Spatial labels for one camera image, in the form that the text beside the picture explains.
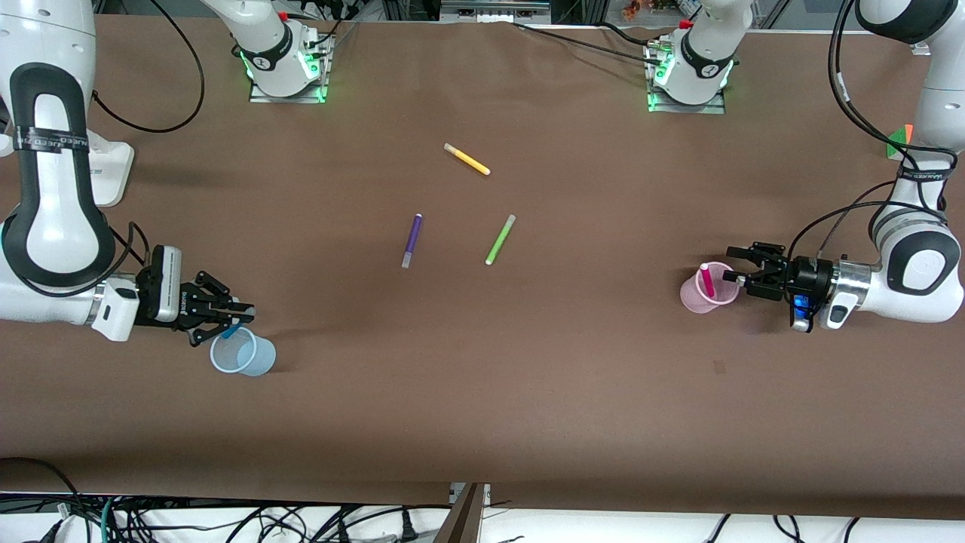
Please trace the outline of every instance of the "yellow marker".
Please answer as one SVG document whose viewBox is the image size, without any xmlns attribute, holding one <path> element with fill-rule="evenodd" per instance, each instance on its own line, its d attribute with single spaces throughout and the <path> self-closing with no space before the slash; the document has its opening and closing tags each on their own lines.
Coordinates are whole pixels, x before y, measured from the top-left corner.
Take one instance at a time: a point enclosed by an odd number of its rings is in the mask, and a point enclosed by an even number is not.
<svg viewBox="0 0 965 543">
<path fill-rule="evenodd" d="M 466 155 L 465 153 L 461 152 L 459 149 L 453 147 L 452 145 L 449 145 L 448 143 L 446 144 L 446 151 L 449 151 L 450 153 L 455 155 L 455 157 L 458 158 L 459 160 L 462 160 L 463 162 L 469 164 L 470 166 L 475 168 L 476 171 L 478 171 L 479 173 L 483 175 L 489 175 L 489 168 L 483 166 L 475 158 L 472 158 L 469 155 Z"/>
</svg>

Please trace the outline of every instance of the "plug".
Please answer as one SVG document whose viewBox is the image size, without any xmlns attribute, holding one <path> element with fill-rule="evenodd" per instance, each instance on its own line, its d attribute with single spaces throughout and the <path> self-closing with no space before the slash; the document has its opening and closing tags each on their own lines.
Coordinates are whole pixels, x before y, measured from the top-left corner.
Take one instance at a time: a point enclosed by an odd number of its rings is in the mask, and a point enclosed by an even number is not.
<svg viewBox="0 0 965 543">
<path fill-rule="evenodd" d="M 412 528 L 412 518 L 409 517 L 409 510 L 402 510 L 402 538 L 401 543 L 409 543 L 419 539 L 419 532 Z"/>
<path fill-rule="evenodd" d="M 61 524 L 64 523 L 64 519 L 57 521 L 57 524 L 50 527 L 50 529 L 43 535 L 40 543 L 54 543 L 57 539 L 57 532 L 60 531 Z"/>
</svg>

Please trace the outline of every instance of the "black cable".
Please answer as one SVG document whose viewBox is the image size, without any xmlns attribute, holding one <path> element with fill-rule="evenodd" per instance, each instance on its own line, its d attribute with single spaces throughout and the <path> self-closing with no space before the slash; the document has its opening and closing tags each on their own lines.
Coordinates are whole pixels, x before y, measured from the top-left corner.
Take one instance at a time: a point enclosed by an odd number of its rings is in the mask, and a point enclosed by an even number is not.
<svg viewBox="0 0 965 543">
<path fill-rule="evenodd" d="M 894 185 L 894 184 L 895 184 L 894 181 L 886 181 L 884 183 L 879 183 L 878 185 L 875 185 L 869 188 L 868 190 L 862 192 L 860 196 L 854 199 L 854 202 L 851 202 L 851 205 L 853 206 L 858 202 L 864 200 L 865 198 L 868 197 L 869 194 L 871 194 L 872 192 L 875 192 L 877 189 L 883 186 Z M 838 231 L 838 227 L 841 226 L 841 223 L 844 222 L 844 218 L 847 217 L 847 214 L 849 213 L 851 213 L 851 210 L 848 210 L 838 216 L 838 220 L 835 221 L 834 226 L 831 227 L 831 230 L 828 231 L 828 235 L 825 236 L 824 241 L 821 242 L 821 247 L 817 249 L 817 258 L 821 258 L 821 253 L 824 252 L 824 247 L 828 246 L 828 242 L 831 241 L 831 238 L 835 235 L 835 232 Z"/>
<path fill-rule="evenodd" d="M 328 31 L 328 34 L 325 34 L 324 36 L 322 36 L 321 38 L 319 38 L 319 39 L 318 39 L 317 41 L 315 41 L 315 42 L 309 42 L 308 47 L 309 47 L 309 48 L 312 48 L 312 47 L 318 45 L 319 43 L 323 43 L 323 42 L 325 42 L 326 40 L 331 39 L 332 36 L 335 36 L 335 31 L 339 29 L 339 25 L 340 25 L 340 24 L 342 24 L 342 19 L 336 20 L 336 21 L 335 21 L 335 26 L 333 26 L 332 29 Z"/>
<path fill-rule="evenodd" d="M 40 543 L 54 543 L 55 541 L 57 541 L 57 532 L 60 531 L 60 527 L 63 525 L 64 525 L 64 519 L 61 519 L 56 523 L 54 523 L 54 525 L 47 530 L 47 533 L 45 533 L 43 537 L 41 537 Z"/>
<path fill-rule="evenodd" d="M 307 532 L 308 528 L 305 525 L 305 519 L 303 519 L 301 515 L 298 514 L 298 509 L 301 509 L 301 508 L 303 507 L 294 507 L 293 509 L 289 509 L 287 510 L 288 512 L 286 512 L 285 515 L 283 515 L 281 518 L 278 518 L 278 519 L 272 517 L 271 515 L 267 515 L 268 519 L 270 519 L 272 523 L 262 526 L 262 530 L 258 536 L 258 543 L 262 543 L 268 537 L 268 534 L 270 534 L 271 531 L 274 529 L 279 529 L 279 530 L 286 529 L 288 531 L 293 531 L 301 535 L 299 542 L 304 543 L 304 541 L 308 539 L 308 532 Z M 301 521 L 302 529 L 296 529 L 292 525 L 285 522 L 285 519 L 287 519 L 289 516 L 292 516 L 292 515 L 294 515 L 295 518 Z"/>
<path fill-rule="evenodd" d="M 252 511 L 251 514 L 249 514 L 247 517 L 242 519 L 241 522 L 239 522 L 238 525 L 234 527 L 232 532 L 228 534 L 228 539 L 225 539 L 225 543 L 232 543 L 232 541 L 237 537 L 238 533 L 241 532 L 241 529 L 247 526 L 248 523 L 250 523 L 251 521 L 261 516 L 261 514 L 264 512 L 265 509 L 266 507 L 259 507 L 254 511 Z"/>
<path fill-rule="evenodd" d="M 325 535 L 325 533 L 327 533 L 328 530 L 330 530 L 335 525 L 337 525 L 339 521 L 343 521 L 345 517 L 354 513 L 355 511 L 358 511 L 361 508 L 362 508 L 361 505 L 355 505 L 355 504 L 343 505 L 342 507 L 339 508 L 338 511 L 335 512 L 334 515 L 329 517 L 328 520 L 321 525 L 321 528 L 319 528 L 318 531 L 316 531 L 315 534 L 312 536 L 312 538 L 308 540 L 308 543 L 317 543 L 319 539 L 323 535 Z"/>
<path fill-rule="evenodd" d="M 827 219 L 829 219 L 829 218 L 831 218 L 831 217 L 833 217 L 833 216 L 835 216 L 835 215 L 847 213 L 847 212 L 849 212 L 849 211 L 851 211 L 851 210 L 857 210 L 857 209 L 861 209 L 861 208 L 868 208 L 868 207 L 871 207 L 871 206 L 882 206 L 882 207 L 884 207 L 884 206 L 897 206 L 897 207 L 900 207 L 900 208 L 907 208 L 907 209 L 909 209 L 909 210 L 915 210 L 915 211 L 919 211 L 919 212 L 923 212 L 923 213 L 930 214 L 930 215 L 938 218 L 938 219 L 942 222 L 942 224 L 947 224 L 947 223 L 948 223 L 948 221 L 945 219 L 945 217 L 944 217 L 943 215 L 941 215 L 940 213 L 936 212 L 936 211 L 928 210 L 928 209 L 925 209 L 925 208 L 923 208 L 923 207 L 921 207 L 921 206 L 915 206 L 915 205 L 912 205 L 912 204 L 906 204 L 906 203 L 904 203 L 904 202 L 872 201 L 872 202 L 860 202 L 860 203 L 857 203 L 857 204 L 851 204 L 850 206 L 846 206 L 846 207 L 843 207 L 843 208 L 834 210 L 834 211 L 832 211 L 832 212 L 830 212 L 830 213 L 828 213 L 828 214 L 825 214 L 825 215 L 821 216 L 820 218 L 812 221 L 811 224 L 805 226 L 805 227 L 797 234 L 797 236 L 794 237 L 794 241 L 791 242 L 790 246 L 788 247 L 788 249 L 787 249 L 787 260 L 793 260 L 793 259 L 794 259 L 794 247 L 797 245 L 797 243 L 798 243 L 799 241 L 801 241 L 801 238 L 803 238 L 805 234 L 807 234 L 808 232 L 810 232 L 811 229 L 814 228 L 815 226 L 817 226 L 818 224 L 824 222 L 825 220 L 827 220 Z"/>
<path fill-rule="evenodd" d="M 518 22 L 511 22 L 512 26 L 522 28 L 523 30 L 528 30 L 530 32 L 536 32 L 537 34 L 542 34 L 543 36 L 549 36 L 550 38 L 556 38 L 557 40 L 563 40 L 564 42 L 576 43 L 577 45 L 583 45 L 584 47 L 589 47 L 590 49 L 596 49 L 597 51 L 603 51 L 604 53 L 610 53 L 612 55 L 617 55 L 623 58 L 628 58 L 632 60 L 640 61 L 644 64 L 653 64 L 654 66 L 659 65 L 660 61 L 657 59 L 638 57 L 637 55 L 631 55 L 629 53 L 624 53 L 622 51 L 616 51 L 614 49 L 608 49 L 606 47 L 601 47 L 593 43 L 580 42 L 579 40 L 574 40 L 568 36 L 561 36 L 560 34 L 553 34 L 552 32 L 546 32 L 545 30 L 540 30 L 538 28 L 533 28 L 526 26 L 525 24 L 519 24 Z"/>
<path fill-rule="evenodd" d="M 142 528 L 149 529 L 150 531 L 169 531 L 175 529 L 190 529 L 192 531 L 215 531 L 216 529 L 225 529 L 237 525 L 241 521 L 235 521 L 232 523 L 227 523 L 218 526 L 191 526 L 191 525 L 172 525 L 172 526 L 159 526 L 159 525 L 149 525 L 144 524 Z"/>
<path fill-rule="evenodd" d="M 893 141 L 891 138 L 882 133 L 881 130 L 877 129 L 870 121 L 868 121 L 868 119 L 866 119 L 861 112 L 858 111 L 857 107 L 854 106 L 851 98 L 846 95 L 847 91 L 844 85 L 844 78 L 841 74 L 841 37 L 844 35 L 844 23 L 848 14 L 850 14 L 852 7 L 854 6 L 854 2 L 855 0 L 847 0 L 841 4 L 841 9 L 838 11 L 838 18 L 835 21 L 834 30 L 832 31 L 831 44 L 828 48 L 828 79 L 831 83 L 831 89 L 834 93 L 835 101 L 837 102 L 838 107 L 848 118 L 848 120 L 850 120 L 859 129 L 863 130 L 871 137 L 891 145 L 901 152 L 901 155 L 908 160 L 909 164 L 915 170 L 919 170 L 919 166 L 918 163 L 908 154 L 909 150 L 948 155 L 951 157 L 951 168 L 954 169 L 958 164 L 958 154 L 955 151 L 939 147 L 924 147 Z"/>
<path fill-rule="evenodd" d="M 73 483 L 70 482 L 70 479 L 64 474 L 64 472 L 61 472 L 56 466 L 54 466 L 49 462 L 40 460 L 38 458 L 30 458 L 27 456 L 7 456 L 4 458 L 0 458 L 0 465 L 3 465 L 5 463 L 6 464 L 10 464 L 10 463 L 33 464 L 34 466 L 40 466 L 41 468 L 44 468 L 45 470 L 48 470 L 49 472 L 52 472 L 53 474 L 57 475 L 57 478 L 64 483 L 64 485 L 68 488 L 68 490 L 70 490 L 70 495 L 73 497 L 74 503 L 77 504 L 77 509 L 79 511 L 80 516 L 84 517 L 84 520 L 87 523 L 85 524 L 85 528 L 86 528 L 85 531 L 87 532 L 87 543 L 91 543 L 91 528 L 90 528 L 91 519 L 88 516 L 88 514 L 90 513 L 90 510 L 80 499 L 80 493 L 77 492 L 77 487 L 73 486 Z"/>
<path fill-rule="evenodd" d="M 138 226 L 136 222 L 134 223 L 134 230 L 137 231 L 137 235 L 141 238 L 141 243 L 144 244 L 144 260 L 141 264 L 146 266 L 151 263 L 151 244 L 148 243 L 148 237 L 144 234 L 144 230 L 141 230 L 141 227 Z"/>
<path fill-rule="evenodd" d="M 707 539 L 707 543 L 715 543 L 717 541 L 717 538 L 720 537 L 721 530 L 724 529 L 724 525 L 730 519 L 731 519 L 730 513 L 721 517 L 721 520 L 717 522 L 717 528 L 714 529 L 714 532 L 710 535 L 710 538 Z"/>
<path fill-rule="evenodd" d="M 118 234 L 118 231 L 115 230 L 113 226 L 110 226 L 110 229 L 111 229 L 111 234 L 114 234 L 114 239 L 117 240 L 118 242 L 124 243 L 124 238 L 121 236 L 121 234 Z M 141 255 L 137 254 L 136 251 L 131 250 L 130 255 L 134 257 L 134 260 L 136 260 L 138 264 L 140 264 L 141 266 L 145 265 L 145 260 L 141 258 Z"/>
<path fill-rule="evenodd" d="M 15 513 L 17 511 L 26 511 L 27 509 L 36 509 L 35 513 L 40 513 L 44 507 L 48 506 L 50 501 L 42 500 L 41 503 L 31 503 L 30 505 L 19 505 L 17 507 L 11 507 L 10 509 L 0 509 L 0 515 L 6 513 Z"/>
<path fill-rule="evenodd" d="M 164 11 L 164 8 L 162 8 L 161 5 L 157 3 L 157 0 L 149 0 L 149 1 L 152 4 L 154 4 L 154 6 L 157 8 L 158 11 L 161 12 L 162 15 L 164 15 L 164 18 L 168 19 L 168 22 L 171 23 L 171 26 L 174 27 L 174 29 L 178 32 L 178 35 L 181 36 L 181 39 L 184 40 L 184 43 L 187 45 L 187 48 L 191 51 L 191 56 L 194 57 L 194 63 L 198 67 L 198 77 L 199 79 L 201 79 L 201 91 L 198 93 L 198 103 L 197 105 L 194 106 L 194 111 L 192 111 L 191 114 L 188 115 L 187 119 L 184 119 L 183 121 L 181 121 L 180 123 L 177 123 L 172 127 L 167 127 L 165 129 L 151 129 L 148 127 L 142 127 L 140 125 L 131 123 L 127 119 L 121 117 L 120 115 L 112 111 L 111 108 L 107 107 L 107 104 L 105 104 L 103 100 L 100 99 L 100 95 L 97 93 L 97 90 L 94 90 L 92 94 L 92 98 L 94 98 L 94 101 L 97 102 L 97 105 L 99 105 L 100 108 L 104 110 L 104 113 L 107 113 L 108 115 L 113 117 L 116 121 L 124 125 L 127 125 L 133 129 L 141 130 L 143 132 L 150 132 L 153 134 L 163 134 L 163 133 L 173 132 L 177 129 L 184 128 L 185 126 L 187 126 L 188 123 L 190 123 L 191 121 L 194 121 L 194 118 L 198 116 L 199 112 L 201 112 L 201 106 L 202 104 L 205 103 L 205 69 L 202 68 L 201 66 L 201 59 L 198 58 L 198 52 L 194 50 L 194 45 L 192 45 L 191 41 L 187 39 L 187 36 L 184 35 L 184 32 L 181 31 L 180 27 L 175 22 L 175 20 L 172 19 L 171 16 L 168 15 L 166 11 Z"/>
<path fill-rule="evenodd" d="M 620 36 L 621 38 L 623 38 L 624 40 L 627 40 L 630 43 L 634 43 L 636 45 L 642 45 L 644 47 L 647 46 L 647 43 L 648 43 L 647 40 L 637 40 L 633 36 L 630 36 L 629 34 L 623 32 L 619 26 L 609 23 L 605 20 L 601 20 L 600 22 L 596 23 L 596 26 L 600 28 L 609 28 L 610 30 L 616 32 L 617 36 Z"/>
<path fill-rule="evenodd" d="M 858 521 L 860 521 L 860 520 L 861 520 L 861 517 L 855 517 L 855 518 L 851 519 L 850 522 L 847 523 L 847 528 L 844 529 L 844 541 L 843 541 L 843 543 L 849 543 L 849 542 L 850 542 L 850 540 L 851 540 L 851 531 L 854 529 L 854 525 L 858 524 Z"/>
<path fill-rule="evenodd" d="M 339 527 L 339 528 L 340 528 L 340 530 L 341 530 L 341 529 L 349 529 L 349 528 L 351 528 L 351 527 L 353 527 L 353 526 L 355 526 L 355 525 L 357 525 L 357 524 L 364 523 L 364 522 L 366 522 L 366 521 L 368 521 L 368 520 L 371 520 L 371 519 L 374 519 L 374 518 L 376 518 L 376 517 L 381 517 L 381 516 L 384 516 L 384 515 L 390 515 L 390 514 L 392 514 L 392 513 L 399 513 L 399 512 L 401 512 L 402 510 L 406 510 L 406 509 L 409 510 L 409 511 L 413 511 L 413 510 L 415 510 L 415 509 L 451 509 L 451 507 L 449 507 L 448 505 L 413 505 L 413 506 L 411 506 L 411 507 L 408 507 L 408 506 L 393 507 L 393 508 L 391 508 L 391 509 L 385 509 L 385 510 L 382 510 L 382 511 L 376 511 L 376 512 L 374 512 L 374 513 L 372 513 L 372 514 L 369 514 L 369 515 L 366 515 L 366 516 L 364 516 L 364 517 L 359 517 L 359 518 L 355 519 L 354 521 L 345 524 L 344 527 Z M 330 542 L 330 541 L 332 540 L 332 537 L 334 537 L 335 535 L 338 535 L 338 534 L 335 533 L 335 534 L 332 534 L 332 535 L 326 537 L 326 538 L 324 539 L 324 542 L 325 542 L 325 543 Z"/>
<path fill-rule="evenodd" d="M 778 515 L 772 516 L 771 519 L 774 520 L 774 526 L 778 527 L 781 533 L 786 535 L 791 541 L 794 541 L 794 543 L 804 543 L 804 540 L 801 539 L 801 529 L 797 526 L 797 519 L 794 518 L 794 515 L 787 515 L 787 517 L 790 519 L 791 525 L 794 526 L 794 533 L 787 531 L 785 527 L 781 526 L 781 518 Z"/>
<path fill-rule="evenodd" d="M 123 264 L 124 261 L 127 260 L 127 255 L 130 254 L 130 251 L 133 248 L 132 245 L 134 243 L 134 228 L 135 228 L 134 221 L 130 221 L 127 223 L 127 242 L 124 244 L 124 250 L 121 251 L 121 256 L 119 256 L 117 260 L 114 262 L 114 266 L 111 266 L 107 271 L 102 273 L 100 277 L 98 277 L 97 279 L 95 279 L 85 287 L 81 287 L 79 289 L 76 289 L 70 292 L 64 292 L 64 293 L 49 292 L 49 291 L 45 291 L 44 289 L 30 282 L 29 279 L 27 279 L 23 275 L 20 275 L 16 271 L 14 272 L 14 275 L 16 276 L 17 279 L 20 279 L 20 282 L 26 285 L 27 288 L 36 292 L 37 294 L 46 296 L 48 298 L 70 298 L 71 296 L 77 296 L 79 294 L 83 294 L 91 290 L 92 288 L 94 288 L 101 281 L 104 281 L 108 277 L 113 275 L 114 272 L 116 272 L 118 268 L 121 267 L 121 264 Z"/>
</svg>

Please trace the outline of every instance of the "pink marker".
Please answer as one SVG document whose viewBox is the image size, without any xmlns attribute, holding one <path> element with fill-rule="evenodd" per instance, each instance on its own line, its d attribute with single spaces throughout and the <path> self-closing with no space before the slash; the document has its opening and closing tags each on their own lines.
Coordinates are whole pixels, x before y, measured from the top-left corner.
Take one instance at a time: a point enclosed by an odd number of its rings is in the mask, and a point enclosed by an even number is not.
<svg viewBox="0 0 965 543">
<path fill-rule="evenodd" d="M 707 296 L 714 298 L 714 281 L 710 278 L 710 268 L 707 264 L 701 264 L 701 277 L 703 277 L 703 289 L 707 291 Z"/>
</svg>

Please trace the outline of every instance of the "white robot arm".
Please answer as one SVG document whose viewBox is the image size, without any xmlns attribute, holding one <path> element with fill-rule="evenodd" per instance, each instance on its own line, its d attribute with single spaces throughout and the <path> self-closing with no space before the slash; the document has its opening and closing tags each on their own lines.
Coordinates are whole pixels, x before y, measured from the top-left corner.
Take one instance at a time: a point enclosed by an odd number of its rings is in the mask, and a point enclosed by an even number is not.
<svg viewBox="0 0 965 543">
<path fill-rule="evenodd" d="M 282 20 L 270 0 L 201 2 L 228 26 L 249 75 L 266 94 L 295 95 L 319 78 L 321 42 L 316 29 L 294 19 Z"/>
<path fill-rule="evenodd" d="M 730 273 L 748 294 L 792 298 L 791 325 L 811 331 L 813 318 L 840 328 L 855 311 L 919 323 L 950 319 L 962 304 L 961 245 L 943 214 L 942 192 L 965 150 L 965 4 L 958 0 L 858 0 L 858 20 L 870 32 L 905 43 L 926 42 L 931 65 L 915 117 L 913 147 L 898 169 L 887 202 L 868 233 L 875 264 L 797 257 L 779 245 L 731 247 L 728 255 L 761 267 Z"/>
<path fill-rule="evenodd" d="M 90 0 L 0 0 L 0 49 L 0 98 L 20 165 L 20 203 L 0 228 L 0 319 L 90 325 L 114 341 L 135 324 L 181 329 L 192 345 L 253 320 L 254 307 L 203 271 L 181 284 L 174 247 L 145 254 L 137 275 L 117 272 L 89 162 Z"/>
<path fill-rule="evenodd" d="M 680 103 L 699 105 L 714 98 L 733 68 L 733 54 L 754 21 L 754 0 L 703 0 L 689 29 L 661 39 L 670 43 L 665 67 L 654 83 Z"/>
</svg>

